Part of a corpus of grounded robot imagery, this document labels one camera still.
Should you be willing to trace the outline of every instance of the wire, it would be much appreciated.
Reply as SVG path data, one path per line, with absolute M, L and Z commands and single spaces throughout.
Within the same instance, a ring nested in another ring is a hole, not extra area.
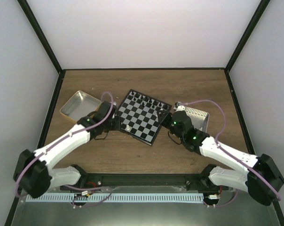
M 103 101 L 103 96 L 105 94 L 108 94 L 110 96 L 110 109 L 109 109 L 109 112 L 107 113 L 107 115 L 98 123 L 92 125 L 92 126 L 89 126 L 89 127 L 86 127 L 86 128 L 83 128 L 83 129 L 79 129 L 77 131 L 74 131 L 72 132 L 71 134 L 68 134 L 64 137 L 62 137 L 61 139 L 59 139 L 58 141 L 56 141 L 54 144 L 52 144 L 50 147 L 48 147 L 46 149 L 46 153 L 49 152 L 52 148 L 54 148 L 56 145 L 58 145 L 59 143 L 63 142 L 65 139 L 69 138 L 70 136 L 72 135 L 75 135 L 75 134 L 78 134 L 82 131 L 86 131 L 86 130 L 89 130 L 89 129 L 92 129 L 92 128 L 95 128 L 97 126 L 99 126 L 100 124 L 102 124 L 103 122 L 105 122 L 107 120 L 107 118 L 109 117 L 110 113 L 112 112 L 112 109 L 113 109 L 113 106 L 114 106 L 114 100 L 113 100 L 113 96 L 110 92 L 104 92 L 102 95 L 101 95 L 101 101 Z M 18 179 L 16 180 L 16 186 L 15 186 L 15 194 L 16 194 L 16 197 L 17 198 L 20 198 L 20 194 L 18 193 L 18 189 L 19 189 L 19 185 L 20 185 L 20 181 L 21 179 L 23 178 L 24 174 L 26 173 L 26 171 L 29 169 L 30 166 L 32 166 L 41 156 L 43 156 L 45 153 L 41 153 L 39 154 L 38 156 L 36 156 L 24 169 L 23 171 L 20 173 Z
M 176 142 L 175 140 L 173 140 L 173 138 L 170 136 L 170 133 L 171 133 L 171 131 L 168 131 L 168 136 L 169 136 L 169 138 L 170 138 L 174 143 L 176 143 L 177 145 L 181 145 L 181 142 L 178 143 L 178 142 Z
M 17 198 L 20 198 L 21 195 L 18 192 L 19 189 L 19 184 L 20 181 L 22 179 L 22 177 L 24 176 L 24 174 L 26 173 L 26 171 L 30 168 L 30 166 L 32 166 L 41 156 L 43 156 L 44 153 L 39 154 L 38 156 L 36 156 L 25 168 L 24 170 L 20 173 L 18 179 L 16 180 L 16 187 L 15 187 L 15 194 Z
M 236 190 L 234 197 L 230 201 L 226 202 L 225 204 L 215 206 L 215 208 L 220 208 L 231 204 L 237 198 L 237 196 L 238 196 L 238 190 Z
M 83 206 L 81 206 L 80 208 L 88 208 L 88 207 L 92 207 L 92 206 L 97 206 L 97 205 L 99 205 L 99 204 L 105 202 L 106 200 L 108 200 L 111 195 L 112 195 L 112 193 L 110 193 L 108 196 L 106 196 L 104 199 L 102 199 L 101 201 L 99 201 L 99 202 L 97 202 L 97 203 L 94 203 L 94 204 L 91 204 L 91 205 L 83 205 Z M 75 198 L 73 199 L 73 201 L 72 201 L 72 206 L 73 206 L 73 208 L 76 208 L 75 201 L 76 201 L 78 198 L 81 198 L 81 197 L 85 197 L 85 196 L 80 195 L 80 196 L 77 196 L 77 197 L 75 197 Z
M 96 184 L 94 182 L 92 182 L 92 181 L 88 181 L 87 185 L 93 185 L 94 187 L 97 187 Z
M 79 188 L 79 187 L 73 187 L 71 185 L 64 185 L 67 188 L 71 188 L 73 190 L 77 190 L 77 191 L 96 191 L 96 190 L 101 190 L 101 189 L 108 189 L 109 187 L 92 187 L 92 188 Z
M 221 129 L 221 131 L 219 133 L 216 134 L 215 137 L 215 143 L 216 145 L 228 156 L 230 156 L 231 158 L 233 158 L 234 160 L 236 160 L 237 162 L 239 162 L 241 165 L 243 165 L 244 167 L 246 167 L 250 172 L 252 172 L 253 174 L 255 174 L 275 195 L 276 195 L 276 201 L 280 201 L 281 200 L 281 196 L 280 194 L 273 188 L 273 186 L 263 177 L 261 176 L 257 171 L 255 171 L 253 168 L 249 167 L 247 164 L 245 164 L 243 161 L 241 161 L 240 159 L 236 158 L 234 155 L 232 155 L 231 153 L 229 153 L 227 150 L 225 150 L 218 141 L 218 137 L 220 134 L 222 134 L 226 128 L 226 116 L 225 113 L 223 112 L 222 108 L 214 101 L 212 100 L 198 100 L 198 101 L 194 101 L 194 102 L 190 102 L 190 103 L 181 103 L 182 105 L 192 105 L 192 104 L 196 104 L 196 103 L 201 103 L 201 102 L 210 102 L 214 105 L 216 105 L 219 110 L 221 111 L 221 114 L 223 116 L 223 127 Z
M 96 138 L 94 138 L 94 140 L 104 140 L 104 139 L 108 136 L 108 133 L 109 133 L 109 132 L 107 131 L 107 132 L 106 132 L 106 135 L 105 135 L 105 137 L 104 137 L 104 138 L 97 138 L 97 139 L 96 139 Z
M 93 111 L 93 112 L 90 112 L 87 116 L 91 117 L 93 114 L 95 114 L 97 111 Z

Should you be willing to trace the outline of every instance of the metal tin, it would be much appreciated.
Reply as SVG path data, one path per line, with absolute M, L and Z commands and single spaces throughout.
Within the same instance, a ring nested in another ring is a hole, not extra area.
M 77 91 L 61 108 L 60 113 L 71 122 L 77 122 L 95 111 L 100 103 L 101 101 L 95 97 L 83 91 Z
M 207 132 L 209 113 L 191 107 L 185 107 L 186 114 L 191 118 L 194 128 Z

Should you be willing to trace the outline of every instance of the white cable tray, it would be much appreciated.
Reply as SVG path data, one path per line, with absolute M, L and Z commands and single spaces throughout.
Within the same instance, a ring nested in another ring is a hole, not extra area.
M 26 202 L 72 202 L 75 194 L 70 193 L 45 193 L 37 199 L 30 195 Z M 108 194 L 95 193 L 88 198 L 79 197 L 76 202 L 99 202 Z M 186 194 L 121 194 L 113 193 L 105 202 L 177 202 L 177 203 L 203 203 L 204 195 L 196 193 Z

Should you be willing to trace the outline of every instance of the wooden tabletop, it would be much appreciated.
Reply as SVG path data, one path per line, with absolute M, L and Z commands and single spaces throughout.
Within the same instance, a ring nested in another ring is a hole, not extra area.
M 227 127 L 220 141 L 246 152 L 245 140 L 223 70 L 82 70 L 67 71 L 50 124 L 46 144 L 51 143 L 73 124 L 60 113 L 61 107 L 78 90 L 98 99 L 105 91 L 120 104 L 130 89 L 135 89 L 173 105 L 210 99 L 223 108 Z M 215 136 L 223 126 L 219 109 L 210 103 L 193 105 L 209 112 L 207 132 Z M 56 168 L 72 164 L 87 172 L 101 173 L 200 173 L 215 160 L 191 153 L 173 143 L 162 128 L 153 146 L 119 131 L 111 131 L 105 140 L 92 140 L 63 158 Z

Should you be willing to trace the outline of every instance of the black cable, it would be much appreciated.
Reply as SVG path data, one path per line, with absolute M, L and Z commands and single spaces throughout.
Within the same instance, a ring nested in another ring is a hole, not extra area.
M 108 136 L 108 133 L 109 133 L 109 132 L 106 132 L 106 135 L 105 135 L 104 138 L 98 138 L 98 139 L 94 138 L 94 140 L 104 140 L 104 139 Z
M 170 138 L 174 143 L 176 143 L 177 145 L 181 145 L 181 142 L 180 142 L 180 143 L 177 143 L 175 140 L 173 140 L 173 139 L 171 138 L 171 136 L 170 136 L 170 131 L 168 131 L 168 136 L 169 136 L 169 138 Z
M 88 114 L 88 116 L 89 117 L 91 117 L 93 114 L 95 114 L 97 111 L 93 111 L 93 112 L 90 112 L 89 114 Z

